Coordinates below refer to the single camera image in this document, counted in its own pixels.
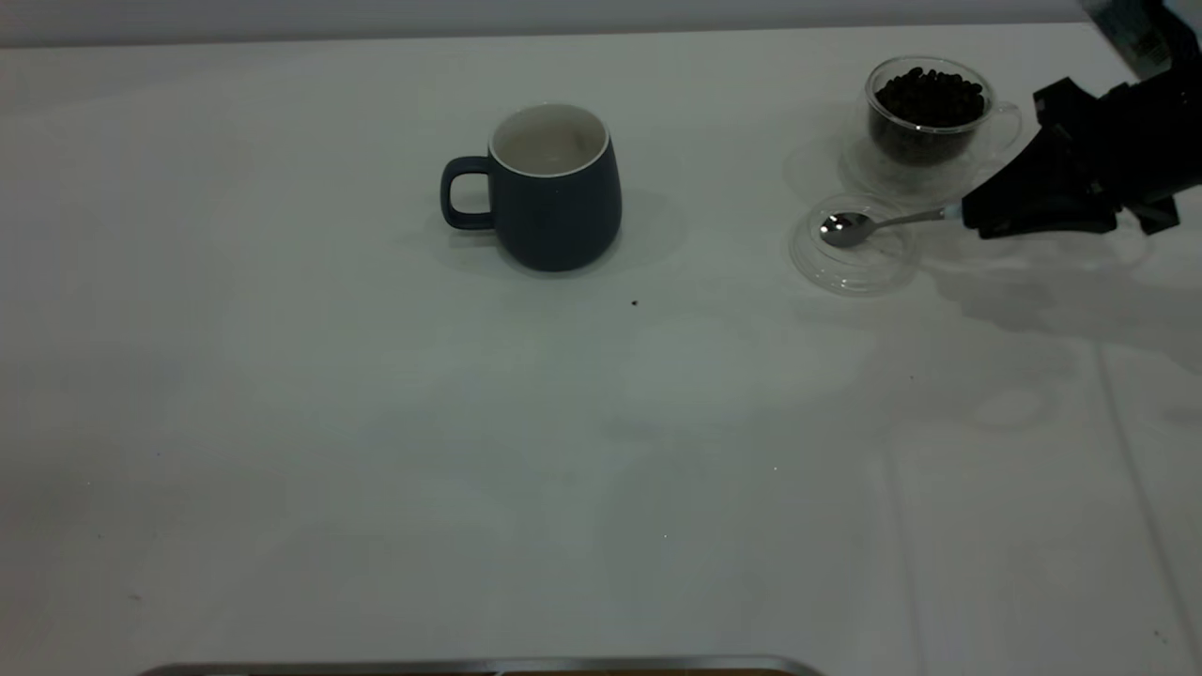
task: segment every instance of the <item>glass cup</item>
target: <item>glass cup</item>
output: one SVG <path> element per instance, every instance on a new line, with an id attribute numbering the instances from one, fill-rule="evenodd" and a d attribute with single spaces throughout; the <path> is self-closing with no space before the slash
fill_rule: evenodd
<path id="1" fill-rule="evenodd" d="M 876 93 L 916 67 L 980 84 L 984 113 L 959 126 L 926 126 L 888 112 Z M 948 59 L 898 57 L 868 76 L 844 123 L 840 168 L 852 189 L 906 207 L 945 204 L 963 197 L 984 162 L 1013 146 L 1022 130 L 1018 106 L 999 102 L 981 73 Z"/>

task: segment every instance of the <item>spoon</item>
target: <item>spoon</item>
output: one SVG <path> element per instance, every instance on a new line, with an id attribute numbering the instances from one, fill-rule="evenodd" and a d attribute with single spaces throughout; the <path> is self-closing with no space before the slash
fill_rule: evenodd
<path id="1" fill-rule="evenodd" d="M 947 220 L 960 217 L 960 206 L 950 204 L 929 212 L 922 212 L 902 218 L 889 219 L 882 223 L 868 218 L 856 212 L 840 212 L 827 217 L 826 223 L 819 227 L 822 241 L 835 249 L 850 249 L 859 244 L 868 236 L 882 227 L 891 225 L 904 225 L 908 223 L 923 223 L 928 220 Z"/>

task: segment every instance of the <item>clear plastic lid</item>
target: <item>clear plastic lid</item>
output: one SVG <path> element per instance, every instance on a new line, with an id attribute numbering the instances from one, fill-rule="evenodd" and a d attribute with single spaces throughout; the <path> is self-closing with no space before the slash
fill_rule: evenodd
<path id="1" fill-rule="evenodd" d="M 811 281 L 845 296 L 877 296 L 905 286 L 918 269 L 918 238 L 910 226 L 874 232 L 862 244 L 837 249 L 822 242 L 821 227 L 835 213 L 858 213 L 875 221 L 905 213 L 869 195 L 835 195 L 815 204 L 793 227 L 789 255 Z"/>

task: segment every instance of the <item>mug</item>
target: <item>mug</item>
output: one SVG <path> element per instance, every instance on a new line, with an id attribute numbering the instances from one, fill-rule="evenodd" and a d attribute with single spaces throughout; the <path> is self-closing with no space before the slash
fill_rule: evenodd
<path id="1" fill-rule="evenodd" d="M 914 124 L 891 113 L 876 95 L 912 69 L 960 76 L 978 84 L 984 112 L 957 126 Z M 1002 120 L 1010 120 L 1010 129 Z M 963 197 L 988 160 L 1018 141 L 1018 106 L 998 101 L 993 87 L 972 69 L 938 57 L 898 57 L 876 66 L 844 123 L 843 168 L 856 188 L 921 207 Z"/>
<path id="2" fill-rule="evenodd" d="M 488 176 L 488 212 L 463 213 L 451 206 L 451 183 L 465 173 Z M 583 267 L 609 248 L 621 224 L 609 130 L 576 106 L 542 103 L 518 111 L 493 131 L 488 156 L 447 164 L 440 201 L 451 227 L 495 231 L 526 267 Z"/>

